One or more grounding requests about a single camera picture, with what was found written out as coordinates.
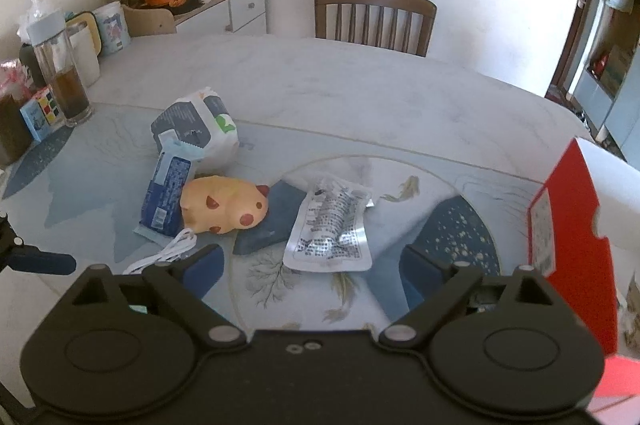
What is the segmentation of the clear silver snack pouch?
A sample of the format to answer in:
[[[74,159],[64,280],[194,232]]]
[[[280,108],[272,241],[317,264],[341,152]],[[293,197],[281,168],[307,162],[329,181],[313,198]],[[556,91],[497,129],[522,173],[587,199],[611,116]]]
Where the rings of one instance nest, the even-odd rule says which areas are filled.
[[[283,253],[285,267],[310,273],[363,272],[372,267],[364,212],[372,192],[332,174],[309,185]]]

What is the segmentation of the glass bottle with tea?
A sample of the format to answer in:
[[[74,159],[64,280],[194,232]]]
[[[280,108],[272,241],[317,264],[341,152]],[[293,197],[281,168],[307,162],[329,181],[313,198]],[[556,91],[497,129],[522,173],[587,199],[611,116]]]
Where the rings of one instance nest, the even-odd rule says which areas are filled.
[[[41,74],[50,86],[65,124],[75,127],[92,114],[91,103],[77,70],[63,12],[54,10],[26,28]]]

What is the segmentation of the red cardboard box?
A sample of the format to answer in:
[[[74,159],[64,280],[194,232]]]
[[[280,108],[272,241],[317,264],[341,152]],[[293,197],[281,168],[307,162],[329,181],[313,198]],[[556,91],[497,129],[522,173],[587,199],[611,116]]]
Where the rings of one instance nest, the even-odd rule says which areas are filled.
[[[604,351],[597,396],[638,396],[638,170],[576,138],[534,196],[527,218],[530,264]]]

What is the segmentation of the blue snack bar packet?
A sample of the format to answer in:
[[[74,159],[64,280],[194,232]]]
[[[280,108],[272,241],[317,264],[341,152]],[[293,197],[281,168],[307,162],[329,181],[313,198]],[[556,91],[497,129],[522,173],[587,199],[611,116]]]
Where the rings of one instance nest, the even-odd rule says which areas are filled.
[[[182,230],[180,197],[203,156],[203,150],[190,143],[171,138],[164,141],[134,232],[157,244],[166,244]]]

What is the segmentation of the white side cabinet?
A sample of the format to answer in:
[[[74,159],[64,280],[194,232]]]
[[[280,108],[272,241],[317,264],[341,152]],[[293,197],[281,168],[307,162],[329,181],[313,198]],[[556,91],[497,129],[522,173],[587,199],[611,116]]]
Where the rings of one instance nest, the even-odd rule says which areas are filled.
[[[267,33],[266,0],[201,0],[201,7],[175,17],[176,32],[183,34]]]

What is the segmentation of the brown wooden chair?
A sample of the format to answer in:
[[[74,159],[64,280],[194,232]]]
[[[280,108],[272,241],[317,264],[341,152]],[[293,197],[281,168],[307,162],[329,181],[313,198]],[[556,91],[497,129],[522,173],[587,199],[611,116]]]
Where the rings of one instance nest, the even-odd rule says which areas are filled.
[[[436,13],[431,0],[314,0],[314,34],[424,58]]]

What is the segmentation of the white printed mug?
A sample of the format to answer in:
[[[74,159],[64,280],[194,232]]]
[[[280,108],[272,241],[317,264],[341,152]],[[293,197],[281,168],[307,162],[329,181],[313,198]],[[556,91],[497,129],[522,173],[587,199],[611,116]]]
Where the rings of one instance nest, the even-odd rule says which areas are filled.
[[[96,18],[104,55],[114,54],[130,45],[131,37],[124,10],[118,1],[97,8],[93,15]]]

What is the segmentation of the colourful cube box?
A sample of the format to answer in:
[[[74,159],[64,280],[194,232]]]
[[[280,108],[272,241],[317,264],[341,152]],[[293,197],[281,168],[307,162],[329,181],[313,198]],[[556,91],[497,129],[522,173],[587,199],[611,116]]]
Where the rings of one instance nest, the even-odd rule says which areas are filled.
[[[24,123],[36,143],[63,124],[63,115],[50,86],[38,90],[21,108]]]

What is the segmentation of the cardboard box on cabinet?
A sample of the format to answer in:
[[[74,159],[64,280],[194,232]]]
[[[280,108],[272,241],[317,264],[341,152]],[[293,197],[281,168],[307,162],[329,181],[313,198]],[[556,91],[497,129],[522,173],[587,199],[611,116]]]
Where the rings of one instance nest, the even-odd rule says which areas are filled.
[[[176,29],[175,18],[166,9],[134,9],[122,5],[131,37],[170,35]]]

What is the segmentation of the dark brown mug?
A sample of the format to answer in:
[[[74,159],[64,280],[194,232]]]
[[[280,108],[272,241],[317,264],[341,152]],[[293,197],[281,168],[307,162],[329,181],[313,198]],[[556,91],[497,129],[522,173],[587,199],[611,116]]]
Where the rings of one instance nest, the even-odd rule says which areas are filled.
[[[6,94],[0,101],[0,163],[9,166],[20,159],[32,144],[20,108],[13,96]]]

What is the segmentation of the white grey wipes pack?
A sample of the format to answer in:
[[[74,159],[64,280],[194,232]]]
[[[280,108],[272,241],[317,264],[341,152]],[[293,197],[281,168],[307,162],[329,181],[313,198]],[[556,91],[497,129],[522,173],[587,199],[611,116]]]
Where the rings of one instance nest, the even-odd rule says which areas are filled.
[[[206,87],[172,102],[153,120],[157,148],[167,139],[201,151],[198,173],[217,174],[231,165],[240,146],[238,127],[216,91]]]

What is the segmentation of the orange pig toy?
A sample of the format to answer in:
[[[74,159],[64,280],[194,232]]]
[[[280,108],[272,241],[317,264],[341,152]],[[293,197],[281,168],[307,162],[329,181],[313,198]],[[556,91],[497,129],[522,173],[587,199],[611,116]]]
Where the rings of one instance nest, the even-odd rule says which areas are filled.
[[[189,181],[182,189],[184,226],[194,233],[226,234],[255,228],[268,213],[270,188],[242,179],[209,176]]]

